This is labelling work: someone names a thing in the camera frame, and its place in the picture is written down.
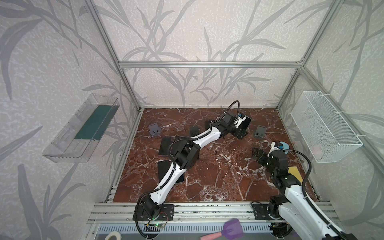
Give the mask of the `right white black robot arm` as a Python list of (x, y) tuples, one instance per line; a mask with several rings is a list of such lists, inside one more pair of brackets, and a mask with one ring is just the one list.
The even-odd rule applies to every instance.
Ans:
[[(287, 152), (304, 157), (309, 168), (300, 182), (289, 172)], [(273, 219), (282, 218), (303, 240), (355, 240), (353, 234), (345, 233), (315, 204), (306, 192), (306, 183), (312, 171), (309, 158), (296, 150), (272, 147), (269, 153), (253, 148), (252, 159), (271, 174), (279, 196), (271, 197), (268, 214)]]

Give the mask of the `grey phone stand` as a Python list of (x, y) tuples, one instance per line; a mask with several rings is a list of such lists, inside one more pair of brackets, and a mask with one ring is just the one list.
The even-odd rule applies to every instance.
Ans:
[(149, 131), (150, 131), (150, 136), (155, 137), (161, 134), (162, 129), (159, 127), (157, 123), (153, 123), (149, 125)]

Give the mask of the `black phone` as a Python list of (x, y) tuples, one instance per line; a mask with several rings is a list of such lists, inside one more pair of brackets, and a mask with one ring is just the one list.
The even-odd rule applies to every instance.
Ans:
[(178, 180), (176, 181), (176, 184), (181, 184), (184, 182), (184, 180), (185, 180), (185, 175), (184, 175), (184, 173), (182, 173), (180, 175), (180, 177), (178, 178)]
[(170, 147), (172, 142), (173, 142), (173, 137), (167, 136), (167, 137), (162, 138), (161, 145), (159, 148), (159, 156), (167, 156), (168, 155), (168, 150), (169, 150), (169, 147)]
[(160, 161), (158, 162), (158, 179), (159, 182), (162, 181), (166, 173), (168, 172), (170, 166), (171, 166), (171, 161), (170, 160), (165, 160), (165, 161)]

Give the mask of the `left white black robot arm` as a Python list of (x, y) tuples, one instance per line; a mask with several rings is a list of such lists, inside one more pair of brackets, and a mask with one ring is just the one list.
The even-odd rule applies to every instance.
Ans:
[(139, 197), (133, 220), (136, 222), (141, 220), (139, 208), (144, 210), (145, 220), (156, 219), (161, 213), (161, 205), (166, 201), (176, 181), (199, 159), (200, 150), (228, 134), (239, 140), (243, 139), (248, 134), (247, 128), (251, 120), (250, 117), (240, 112), (240, 101), (236, 100), (221, 117), (209, 122), (209, 127), (205, 132), (194, 137), (173, 141), (168, 148), (170, 168), (154, 190), (143, 193)]

